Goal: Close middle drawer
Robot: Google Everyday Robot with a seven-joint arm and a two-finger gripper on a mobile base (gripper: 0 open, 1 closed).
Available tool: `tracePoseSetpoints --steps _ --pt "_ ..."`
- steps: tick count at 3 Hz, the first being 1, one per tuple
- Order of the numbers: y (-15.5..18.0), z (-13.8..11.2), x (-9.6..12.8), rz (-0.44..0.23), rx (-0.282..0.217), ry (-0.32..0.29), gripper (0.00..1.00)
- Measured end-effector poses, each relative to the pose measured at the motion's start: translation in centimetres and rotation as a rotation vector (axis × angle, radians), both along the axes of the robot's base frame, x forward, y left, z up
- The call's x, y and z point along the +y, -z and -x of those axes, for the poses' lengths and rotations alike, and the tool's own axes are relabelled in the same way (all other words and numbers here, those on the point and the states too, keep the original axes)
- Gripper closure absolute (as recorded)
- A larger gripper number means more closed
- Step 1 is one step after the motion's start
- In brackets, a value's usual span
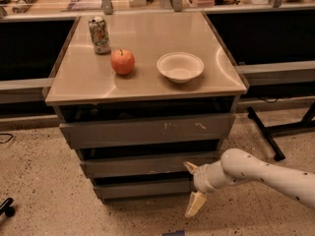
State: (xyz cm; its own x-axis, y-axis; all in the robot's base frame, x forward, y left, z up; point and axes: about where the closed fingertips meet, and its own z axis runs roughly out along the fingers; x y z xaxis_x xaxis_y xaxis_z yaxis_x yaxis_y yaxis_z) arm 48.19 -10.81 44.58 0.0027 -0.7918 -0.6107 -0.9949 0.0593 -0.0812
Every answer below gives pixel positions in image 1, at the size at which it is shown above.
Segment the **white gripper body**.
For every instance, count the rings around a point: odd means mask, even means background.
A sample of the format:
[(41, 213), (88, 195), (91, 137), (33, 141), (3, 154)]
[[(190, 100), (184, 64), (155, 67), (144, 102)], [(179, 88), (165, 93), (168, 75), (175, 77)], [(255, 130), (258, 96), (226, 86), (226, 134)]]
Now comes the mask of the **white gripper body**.
[(194, 186), (200, 193), (209, 195), (218, 188), (216, 185), (217, 173), (218, 166), (215, 164), (197, 166), (193, 173)]

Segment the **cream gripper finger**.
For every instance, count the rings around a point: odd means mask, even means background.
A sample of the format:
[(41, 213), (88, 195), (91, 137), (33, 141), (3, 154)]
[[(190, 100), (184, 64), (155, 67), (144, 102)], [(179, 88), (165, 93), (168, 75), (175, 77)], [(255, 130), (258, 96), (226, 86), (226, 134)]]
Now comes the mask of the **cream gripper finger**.
[(184, 161), (183, 165), (186, 167), (186, 169), (191, 175), (194, 175), (198, 170), (198, 166), (189, 161)]
[(207, 198), (208, 197), (201, 192), (192, 192), (190, 194), (188, 207), (185, 211), (185, 217), (191, 218), (195, 216), (201, 207), (206, 203)]

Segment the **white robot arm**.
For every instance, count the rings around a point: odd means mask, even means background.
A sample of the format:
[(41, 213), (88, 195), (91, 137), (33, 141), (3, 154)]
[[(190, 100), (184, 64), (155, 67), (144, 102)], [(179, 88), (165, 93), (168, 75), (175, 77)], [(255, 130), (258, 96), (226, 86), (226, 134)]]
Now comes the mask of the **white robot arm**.
[(190, 194), (185, 217), (195, 216), (210, 193), (227, 186), (257, 181), (290, 197), (300, 204), (315, 208), (315, 174), (262, 161), (254, 155), (230, 148), (220, 160), (197, 166), (189, 161), (185, 167), (193, 176), (196, 192)]

